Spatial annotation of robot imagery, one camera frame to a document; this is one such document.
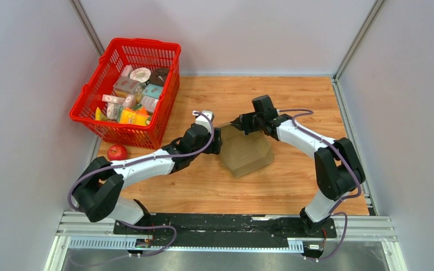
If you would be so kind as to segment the brown cardboard paper box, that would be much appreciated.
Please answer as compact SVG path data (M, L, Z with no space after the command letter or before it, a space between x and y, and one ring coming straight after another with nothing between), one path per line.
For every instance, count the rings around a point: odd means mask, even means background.
M220 127L219 159L235 178L256 172L274 162L271 144L262 132L245 135L230 123Z

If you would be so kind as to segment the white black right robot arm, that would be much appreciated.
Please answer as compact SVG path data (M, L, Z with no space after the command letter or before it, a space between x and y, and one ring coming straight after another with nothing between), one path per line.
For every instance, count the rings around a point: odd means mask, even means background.
M300 229L306 236L315 236L343 201L362 194L366 176L355 147L348 138L326 137L297 121L313 114L312 110L277 109L268 95L254 98L252 104L254 110L231 121L233 127L246 135L262 132L314 161L318 190L300 211Z

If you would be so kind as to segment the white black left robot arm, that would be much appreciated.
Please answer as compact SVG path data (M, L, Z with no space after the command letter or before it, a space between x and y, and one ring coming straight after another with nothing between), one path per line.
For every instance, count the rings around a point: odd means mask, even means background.
M147 209L138 200L122 197L121 191L140 181L181 171L199 154L218 155L221 146L220 128L208 130L192 124L182 137L151 154L121 161L97 157L71 188L70 200L77 203L73 208L85 213L91 222L112 218L143 234L150 227Z

